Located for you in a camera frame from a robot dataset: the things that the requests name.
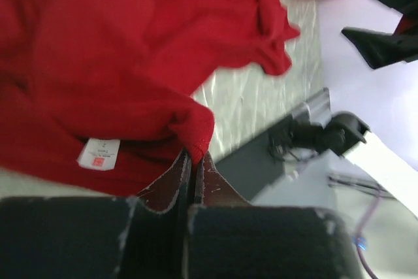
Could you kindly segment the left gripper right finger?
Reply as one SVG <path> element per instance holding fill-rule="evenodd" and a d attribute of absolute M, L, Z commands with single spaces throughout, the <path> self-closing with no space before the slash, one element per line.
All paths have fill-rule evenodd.
<path fill-rule="evenodd" d="M 205 206 L 250 206 L 218 172 L 209 153 L 197 168 L 194 203 Z"/>

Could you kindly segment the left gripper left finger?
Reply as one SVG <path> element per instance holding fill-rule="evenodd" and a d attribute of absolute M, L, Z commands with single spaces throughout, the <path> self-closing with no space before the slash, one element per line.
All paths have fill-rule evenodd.
<path fill-rule="evenodd" d="M 138 194 L 135 214 L 181 216 L 188 203 L 191 168 L 191 158 L 182 150 L 169 169 Z"/>

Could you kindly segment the dark red t-shirt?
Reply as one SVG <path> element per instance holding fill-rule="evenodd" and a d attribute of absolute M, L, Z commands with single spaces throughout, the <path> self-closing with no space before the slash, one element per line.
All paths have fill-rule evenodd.
<path fill-rule="evenodd" d="M 1 0 L 1 166 L 134 195 L 207 153 L 217 68 L 279 76 L 298 34 L 280 0 Z"/>

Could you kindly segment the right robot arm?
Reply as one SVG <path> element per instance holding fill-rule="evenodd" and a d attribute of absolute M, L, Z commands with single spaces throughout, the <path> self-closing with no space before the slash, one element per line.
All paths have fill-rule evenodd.
<path fill-rule="evenodd" d="M 394 33 L 345 27 L 342 35 L 358 50 L 368 66 L 379 69 L 401 61 L 417 60 L 417 0 L 376 0 L 402 17 Z M 370 128 L 353 114 L 337 118 L 347 128 L 346 147 L 339 156 L 367 172 L 378 184 L 417 214 L 417 171 L 389 149 Z"/>

